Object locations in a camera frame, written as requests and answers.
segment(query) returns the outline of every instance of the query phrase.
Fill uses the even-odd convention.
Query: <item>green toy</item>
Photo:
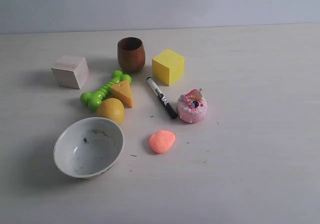
[[[84,105],[87,105],[89,109],[96,111],[102,100],[110,94],[110,87],[120,81],[129,80],[130,84],[132,82],[132,78],[130,75],[123,74],[121,70],[115,70],[112,74],[112,80],[109,81],[106,85],[102,86],[95,92],[84,92],[80,99]]]

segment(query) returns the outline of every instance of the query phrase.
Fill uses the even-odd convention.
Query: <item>pink donut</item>
[[[179,97],[177,111],[181,120],[191,124],[202,121],[206,117],[208,106],[202,97],[201,90],[194,89]]]

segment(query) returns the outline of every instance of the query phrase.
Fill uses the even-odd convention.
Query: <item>white wall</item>
[[[320,0],[0,0],[0,33],[319,21]]]

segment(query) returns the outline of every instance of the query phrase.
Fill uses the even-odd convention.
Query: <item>white bowl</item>
[[[108,171],[119,158],[124,144],[120,127],[112,120],[91,117],[69,126],[56,141],[56,166],[64,174],[91,178]]]

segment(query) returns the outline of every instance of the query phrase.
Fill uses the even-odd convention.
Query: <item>cheese wedge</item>
[[[114,97],[127,104],[130,108],[134,106],[129,80],[123,80],[112,85],[110,90]]]

